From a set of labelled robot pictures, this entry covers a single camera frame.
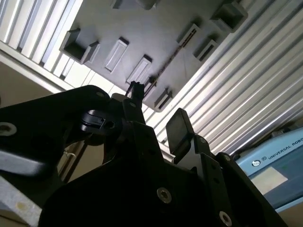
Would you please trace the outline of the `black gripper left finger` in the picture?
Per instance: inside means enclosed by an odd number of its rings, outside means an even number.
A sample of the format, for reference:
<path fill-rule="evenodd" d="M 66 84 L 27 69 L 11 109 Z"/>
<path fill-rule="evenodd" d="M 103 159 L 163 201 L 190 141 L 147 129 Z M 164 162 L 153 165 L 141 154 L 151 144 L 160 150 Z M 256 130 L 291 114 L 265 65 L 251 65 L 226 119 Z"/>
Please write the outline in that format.
<path fill-rule="evenodd" d="M 88 85 L 1 108 L 1 171 L 46 177 L 67 146 L 89 139 L 105 147 L 102 166 L 89 175 L 159 176 L 164 159 L 142 97 L 138 83 L 130 97 Z"/>

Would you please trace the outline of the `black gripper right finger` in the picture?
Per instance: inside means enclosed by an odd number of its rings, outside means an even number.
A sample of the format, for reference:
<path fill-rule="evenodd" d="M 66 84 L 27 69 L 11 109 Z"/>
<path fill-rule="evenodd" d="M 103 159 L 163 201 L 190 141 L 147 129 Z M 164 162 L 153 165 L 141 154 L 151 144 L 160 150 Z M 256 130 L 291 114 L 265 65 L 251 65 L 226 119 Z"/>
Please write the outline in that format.
<path fill-rule="evenodd" d="M 177 208 L 261 208 L 262 195 L 235 159 L 212 154 L 179 108 L 166 124 L 172 163 L 165 165 L 167 189 Z"/>

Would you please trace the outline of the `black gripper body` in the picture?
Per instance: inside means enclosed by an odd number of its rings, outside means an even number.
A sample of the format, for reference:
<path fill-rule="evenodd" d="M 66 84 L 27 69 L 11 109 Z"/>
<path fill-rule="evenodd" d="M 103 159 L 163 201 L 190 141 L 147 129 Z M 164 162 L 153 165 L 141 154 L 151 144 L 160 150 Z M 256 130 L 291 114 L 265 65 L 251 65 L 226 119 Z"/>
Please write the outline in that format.
<path fill-rule="evenodd" d="M 284 227 L 286 223 L 235 161 L 202 155 L 206 172 L 164 162 L 165 183 L 120 157 L 59 188 L 41 227 Z"/>

